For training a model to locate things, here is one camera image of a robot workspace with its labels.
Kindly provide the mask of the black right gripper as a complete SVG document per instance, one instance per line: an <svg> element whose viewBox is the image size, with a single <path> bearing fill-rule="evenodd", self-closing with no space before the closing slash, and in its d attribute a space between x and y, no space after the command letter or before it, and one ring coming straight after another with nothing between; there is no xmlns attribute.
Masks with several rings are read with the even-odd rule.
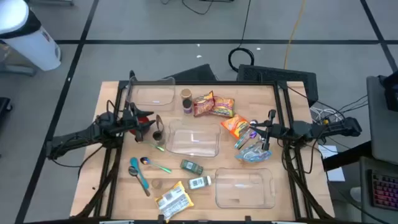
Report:
<svg viewBox="0 0 398 224"><path fill-rule="evenodd" d="M270 110L268 112L268 119L259 123L257 120L251 120L249 122L251 129L257 133L259 136L263 137L263 145L262 145L262 149L263 150L269 150L269 140L270 138L276 138L278 139L279 137L281 137L281 131L282 131L282 126L280 124L274 124L274 118L276 115L276 110ZM261 129L257 129L255 127L266 127L266 130L261 130Z"/></svg>

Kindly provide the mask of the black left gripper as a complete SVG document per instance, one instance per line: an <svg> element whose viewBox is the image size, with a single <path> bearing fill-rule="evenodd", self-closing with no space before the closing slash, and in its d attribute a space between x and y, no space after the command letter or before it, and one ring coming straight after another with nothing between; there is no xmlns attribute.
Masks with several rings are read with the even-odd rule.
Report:
<svg viewBox="0 0 398 224"><path fill-rule="evenodd" d="M150 127L155 123L155 120L141 122L139 118L148 117L152 114L154 114L153 111L142 111L138 109L133 102L128 103L128 107L123 111L124 122L128 126L132 126L132 130L135 131L134 135L137 142L143 141L142 133L147 133Z"/></svg>

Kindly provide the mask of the orange label spice jar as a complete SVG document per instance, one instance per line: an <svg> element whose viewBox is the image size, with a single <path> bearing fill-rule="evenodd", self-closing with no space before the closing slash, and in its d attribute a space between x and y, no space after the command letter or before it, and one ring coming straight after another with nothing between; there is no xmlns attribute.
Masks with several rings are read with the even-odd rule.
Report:
<svg viewBox="0 0 398 224"><path fill-rule="evenodd" d="M155 140L156 144L159 146L163 146L165 144L165 137L163 131L154 131L152 134L153 139Z"/></svg>

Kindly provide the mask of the orange ramen packet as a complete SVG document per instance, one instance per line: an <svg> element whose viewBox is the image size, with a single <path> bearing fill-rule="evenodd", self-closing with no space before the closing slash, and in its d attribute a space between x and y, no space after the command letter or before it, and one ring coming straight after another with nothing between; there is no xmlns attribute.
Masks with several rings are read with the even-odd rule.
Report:
<svg viewBox="0 0 398 224"><path fill-rule="evenodd" d="M222 127L236 139L239 139L248 129L249 122L242 116L236 114L232 118L221 122Z"/></svg>

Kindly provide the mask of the iridescent metal spoon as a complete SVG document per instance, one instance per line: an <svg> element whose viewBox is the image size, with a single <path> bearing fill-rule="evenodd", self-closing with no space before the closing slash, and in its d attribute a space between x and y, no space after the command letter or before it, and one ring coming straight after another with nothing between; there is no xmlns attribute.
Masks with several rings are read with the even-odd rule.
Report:
<svg viewBox="0 0 398 224"><path fill-rule="evenodd" d="M147 144L147 145L149 145L149 146L151 146L151 147L153 147L155 149L158 149L159 151L165 152L165 149L163 147L161 147L161 146L158 146L157 144L154 144L154 143L151 143L151 142L148 142L148 141L142 141L141 143L142 144Z"/></svg>
<svg viewBox="0 0 398 224"><path fill-rule="evenodd" d="M142 157L142 158L140 158L140 162L143 163L143 164L145 164L145 165L155 166L155 167L157 167L157 168L159 168L159 169L161 169L161 170L163 170L163 171L165 171L165 172L167 172L167 173L169 173L169 174L172 173L172 171L171 171L170 169L168 169L168 168L166 168L166 167L163 167L163 166L160 166L160 165L158 165L158 164L152 162L148 157Z"/></svg>

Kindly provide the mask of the blue plastic spoon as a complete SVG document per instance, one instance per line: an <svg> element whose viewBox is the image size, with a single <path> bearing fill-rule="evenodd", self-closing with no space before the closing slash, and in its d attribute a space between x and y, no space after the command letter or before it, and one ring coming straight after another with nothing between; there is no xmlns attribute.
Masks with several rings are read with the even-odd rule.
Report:
<svg viewBox="0 0 398 224"><path fill-rule="evenodd" d="M145 188L145 189L148 189L148 188L149 188L149 184L148 184L148 182L146 181L146 179L144 178L144 176L143 176L143 174L142 174L142 172L141 172L141 170L140 170L140 168L139 168L139 161L138 161L138 159L137 159L136 157L132 157L132 158L130 159L130 165L131 165L133 168L135 168L135 170L137 170L137 173L138 173L138 175L139 175L140 180L142 181L142 183L143 183L143 185L144 185L144 188Z"/></svg>

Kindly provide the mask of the yellow green ramen packet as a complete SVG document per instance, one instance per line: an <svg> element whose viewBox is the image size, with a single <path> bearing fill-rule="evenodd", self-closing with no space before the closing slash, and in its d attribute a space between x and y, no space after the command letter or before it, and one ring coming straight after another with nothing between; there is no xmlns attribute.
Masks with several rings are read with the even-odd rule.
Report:
<svg viewBox="0 0 398 224"><path fill-rule="evenodd" d="M215 104L210 113L232 118L234 116L234 99L214 96Z"/></svg>

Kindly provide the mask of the plain silver metal spoon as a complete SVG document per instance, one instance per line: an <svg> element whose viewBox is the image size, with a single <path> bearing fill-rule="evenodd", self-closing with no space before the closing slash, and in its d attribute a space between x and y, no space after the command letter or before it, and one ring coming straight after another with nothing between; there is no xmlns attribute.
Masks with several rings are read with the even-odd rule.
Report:
<svg viewBox="0 0 398 224"><path fill-rule="evenodd" d="M145 192L147 197L150 197L150 192L144 187L144 184L142 183L141 179L138 177L138 171L133 167L130 166L128 168L129 174L137 179L139 184L141 185L143 191Z"/></svg>

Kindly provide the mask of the roast beef ramen packet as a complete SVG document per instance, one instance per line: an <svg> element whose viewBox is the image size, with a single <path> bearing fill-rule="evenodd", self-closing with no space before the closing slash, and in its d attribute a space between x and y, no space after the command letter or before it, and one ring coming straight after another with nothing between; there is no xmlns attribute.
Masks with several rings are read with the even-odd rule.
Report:
<svg viewBox="0 0 398 224"><path fill-rule="evenodd" d="M193 100L193 112L194 112L193 115L195 117L201 116L202 114L211 111L214 105L215 105L215 99L213 91L210 91L205 95L196 97Z"/></svg>

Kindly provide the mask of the blue clear plastic pouch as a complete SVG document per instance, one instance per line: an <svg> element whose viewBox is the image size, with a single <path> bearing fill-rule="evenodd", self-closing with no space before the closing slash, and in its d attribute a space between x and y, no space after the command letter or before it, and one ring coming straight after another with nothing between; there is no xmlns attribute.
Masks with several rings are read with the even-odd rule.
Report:
<svg viewBox="0 0 398 224"><path fill-rule="evenodd" d="M255 154L253 152L245 152L243 149L242 151L240 151L239 154L235 156L235 158L245 162L262 162L268 160L271 155L272 153L270 152L270 150L267 150L260 154Z"/></svg>

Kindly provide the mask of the clear plastic bin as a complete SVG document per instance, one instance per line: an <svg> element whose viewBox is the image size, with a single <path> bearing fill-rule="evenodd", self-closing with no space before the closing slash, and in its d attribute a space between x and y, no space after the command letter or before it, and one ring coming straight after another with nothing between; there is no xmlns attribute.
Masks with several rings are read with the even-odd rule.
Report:
<svg viewBox="0 0 398 224"><path fill-rule="evenodd" d="M221 130L217 124L188 123L172 120L166 131L166 150L192 157L216 157Z"/></svg>
<svg viewBox="0 0 398 224"><path fill-rule="evenodd" d="M175 104L175 79L138 81L132 77L127 86L127 103L142 111L171 111Z"/></svg>
<svg viewBox="0 0 398 224"><path fill-rule="evenodd" d="M215 201L220 208L273 208L275 187L272 172L265 168L217 169Z"/></svg>

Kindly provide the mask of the green spice jar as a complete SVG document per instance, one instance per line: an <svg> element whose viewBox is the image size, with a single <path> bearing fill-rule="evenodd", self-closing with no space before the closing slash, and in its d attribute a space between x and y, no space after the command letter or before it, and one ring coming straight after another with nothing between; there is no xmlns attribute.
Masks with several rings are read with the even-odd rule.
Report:
<svg viewBox="0 0 398 224"><path fill-rule="evenodd" d="M203 173L202 166L199 166L198 164L185 159L181 161L180 168L196 175L202 175Z"/></svg>

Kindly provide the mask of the plain black box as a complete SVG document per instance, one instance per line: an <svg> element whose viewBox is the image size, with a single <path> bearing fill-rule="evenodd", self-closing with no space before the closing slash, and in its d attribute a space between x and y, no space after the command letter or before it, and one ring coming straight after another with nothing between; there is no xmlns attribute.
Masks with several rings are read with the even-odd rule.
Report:
<svg viewBox="0 0 398 224"><path fill-rule="evenodd" d="M208 63L178 72L174 75L168 76L167 78L174 78L176 82L210 82L217 81L215 74L213 73Z"/></svg>

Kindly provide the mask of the white label seasoning jar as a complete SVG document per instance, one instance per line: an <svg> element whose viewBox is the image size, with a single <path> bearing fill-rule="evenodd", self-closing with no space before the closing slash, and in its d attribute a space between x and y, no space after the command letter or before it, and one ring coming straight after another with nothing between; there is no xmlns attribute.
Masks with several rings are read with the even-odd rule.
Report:
<svg viewBox="0 0 398 224"><path fill-rule="evenodd" d="M211 185L211 177L203 176L188 181L188 187L191 190L200 189Z"/></svg>

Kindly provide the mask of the yellow snack packet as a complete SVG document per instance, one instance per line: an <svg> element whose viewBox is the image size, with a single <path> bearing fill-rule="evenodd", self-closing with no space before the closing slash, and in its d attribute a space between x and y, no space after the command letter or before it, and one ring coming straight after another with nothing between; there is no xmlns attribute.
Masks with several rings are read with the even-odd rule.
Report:
<svg viewBox="0 0 398 224"><path fill-rule="evenodd" d="M157 197L155 202L160 210L160 214L164 216L166 222L174 215L194 206L194 203L189 194L185 191L185 187L181 181L178 181L166 193Z"/></svg>

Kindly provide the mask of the white paper sheet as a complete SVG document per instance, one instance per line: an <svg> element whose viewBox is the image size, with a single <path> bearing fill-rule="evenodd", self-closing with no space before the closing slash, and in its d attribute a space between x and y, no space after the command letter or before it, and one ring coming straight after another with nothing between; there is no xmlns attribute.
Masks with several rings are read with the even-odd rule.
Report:
<svg viewBox="0 0 398 224"><path fill-rule="evenodd" d="M338 154L336 146L331 146L331 145L319 145L318 146L319 151L322 154L323 159L327 159L331 156L335 156ZM328 180L330 182L344 182L345 181L345 176L343 173L343 169L341 167L329 170L326 172L328 176Z"/></svg>

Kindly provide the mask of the black desk beam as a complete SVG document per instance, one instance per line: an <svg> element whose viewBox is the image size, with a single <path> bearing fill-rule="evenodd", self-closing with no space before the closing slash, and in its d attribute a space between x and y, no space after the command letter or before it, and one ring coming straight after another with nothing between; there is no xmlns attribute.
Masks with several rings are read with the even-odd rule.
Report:
<svg viewBox="0 0 398 224"><path fill-rule="evenodd" d="M364 142L356 147L339 152L334 156L327 157L323 162L324 171L337 169L339 167L358 162L360 157L372 158L371 141Z"/></svg>

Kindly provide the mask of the white computer mouse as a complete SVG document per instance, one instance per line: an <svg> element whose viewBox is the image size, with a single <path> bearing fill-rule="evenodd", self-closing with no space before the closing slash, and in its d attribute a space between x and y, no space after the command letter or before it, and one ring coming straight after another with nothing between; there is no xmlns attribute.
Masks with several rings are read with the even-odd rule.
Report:
<svg viewBox="0 0 398 224"><path fill-rule="evenodd" d="M354 201L361 203L361 187L352 187L349 194Z"/></svg>

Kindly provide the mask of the light grey desk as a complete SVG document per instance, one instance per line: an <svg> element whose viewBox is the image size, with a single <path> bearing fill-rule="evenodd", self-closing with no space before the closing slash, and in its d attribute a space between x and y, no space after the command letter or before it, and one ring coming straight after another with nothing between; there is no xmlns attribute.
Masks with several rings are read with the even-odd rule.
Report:
<svg viewBox="0 0 398 224"><path fill-rule="evenodd" d="M378 77L367 77L366 88L373 157L398 165L398 112L387 108Z"/></svg>

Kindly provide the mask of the grey cart base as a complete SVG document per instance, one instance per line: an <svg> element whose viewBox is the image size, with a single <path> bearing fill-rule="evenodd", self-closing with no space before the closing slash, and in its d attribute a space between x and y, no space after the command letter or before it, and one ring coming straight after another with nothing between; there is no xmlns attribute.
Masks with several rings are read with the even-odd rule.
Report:
<svg viewBox="0 0 398 224"><path fill-rule="evenodd" d="M0 63L0 73L13 73L33 77L36 74L36 69L24 65Z"/></svg>

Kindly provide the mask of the white trash can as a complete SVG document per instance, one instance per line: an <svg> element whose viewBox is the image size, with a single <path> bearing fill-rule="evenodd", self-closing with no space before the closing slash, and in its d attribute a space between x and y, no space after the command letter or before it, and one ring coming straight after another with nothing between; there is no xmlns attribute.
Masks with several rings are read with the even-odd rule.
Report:
<svg viewBox="0 0 398 224"><path fill-rule="evenodd" d="M60 47L24 0L0 0L0 40L43 71L61 65Z"/></svg>

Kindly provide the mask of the backlit keyboard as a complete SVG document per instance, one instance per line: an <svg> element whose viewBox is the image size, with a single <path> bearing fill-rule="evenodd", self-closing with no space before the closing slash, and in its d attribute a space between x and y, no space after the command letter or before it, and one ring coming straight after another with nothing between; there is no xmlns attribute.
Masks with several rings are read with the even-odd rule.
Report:
<svg viewBox="0 0 398 224"><path fill-rule="evenodd" d="M398 211L398 176L369 169L368 183L373 207Z"/></svg>

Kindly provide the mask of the black floor equipment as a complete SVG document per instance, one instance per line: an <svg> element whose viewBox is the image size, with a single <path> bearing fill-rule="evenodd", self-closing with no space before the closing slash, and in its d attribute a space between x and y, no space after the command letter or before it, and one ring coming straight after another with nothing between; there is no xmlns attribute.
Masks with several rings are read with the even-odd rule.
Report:
<svg viewBox="0 0 398 224"><path fill-rule="evenodd" d="M12 111L13 106L11 99L6 97L0 97L0 122L6 117L8 112Z"/></svg>

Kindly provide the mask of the black metal table frame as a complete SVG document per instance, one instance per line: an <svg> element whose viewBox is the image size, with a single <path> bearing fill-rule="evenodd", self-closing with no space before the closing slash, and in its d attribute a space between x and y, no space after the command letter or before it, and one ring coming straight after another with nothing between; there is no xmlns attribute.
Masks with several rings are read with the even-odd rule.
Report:
<svg viewBox="0 0 398 224"><path fill-rule="evenodd" d="M105 110L105 99L111 96L112 93L116 94L118 84L116 82L103 82L98 103L96 106L96 112L102 112ZM255 82L234 82L234 81L176 81L176 92L180 92L180 89L189 88L192 93L196 94L209 92L214 90L219 95L225 94L225 96L232 96L238 101L238 114L243 115L245 118L250 117L251 119L265 120L268 110L276 108L274 89L272 85L266 85L264 83ZM305 98L298 95L297 93L289 90L290 101L293 104L292 114L294 118L301 118L304 120L311 121L308 102ZM179 119L189 118L189 116L183 115L182 109L177 109L177 103L175 103L174 114L166 112L165 115L160 115L166 123L167 119ZM200 124L205 118L194 118L199 119ZM212 185L211 190L199 190L199 193L191 192L189 196L194 201L195 206L188 208L172 218L169 223L176 222L223 222L223 221L244 221L245 216L250 216L252 221L271 221L271 220L282 220L282 221L293 221L296 218L307 216L307 210L305 202L309 205L309 200L305 200L302 191L298 185L295 185L296 192L291 192L290 183L292 178L289 179L287 171L283 168L281 163L282 149L275 140L272 140L271 149L273 150L273 156L265 162L266 164L246 164L233 159L233 137L227 134L224 128L221 128L221 142L219 154L216 157L211 158L194 158L193 161L200 164L206 170L204 173L215 175L220 165L225 168L238 169L241 168L268 168L274 178L275 196L276 203L273 208L220 208L215 202L215 187ZM136 179L133 179L127 173L127 167L129 160L132 156L154 156L155 160L161 164L165 162L167 167L177 168L179 167L180 161L183 156L176 154L170 154L168 152L160 152L159 150L149 147L147 144L137 143L134 140L134 136L127 133L123 137L122 148L111 149L106 152L98 152L84 165L81 170L80 178L73 199L72 208L70 211L71 216L78 215L83 211L94 196L94 190L92 187L96 187L99 190L100 177L103 170L103 164L107 164L105 157L109 156L110 162L108 164L119 161L119 168L117 179L110 183L110 187L104 191L101 209L99 215L101 217L110 217L111 219L128 219L128 220L157 220L159 210L157 209L154 199L146 197L142 187L139 185ZM172 171L171 174L166 174L164 171L155 170L146 165L140 166L144 169L144 177L150 180L160 179L161 176L167 175L168 179L172 182L168 183L168 187L172 187L178 180L188 178L191 174L183 174L183 171ZM315 197L317 202L323 207L323 209L331 216L335 216L334 210L331 204L331 197L329 189L326 183L326 173L323 170L320 154L314 152L313 157L313 170L311 174L305 174L308 189L310 189L312 195Z"/></svg>

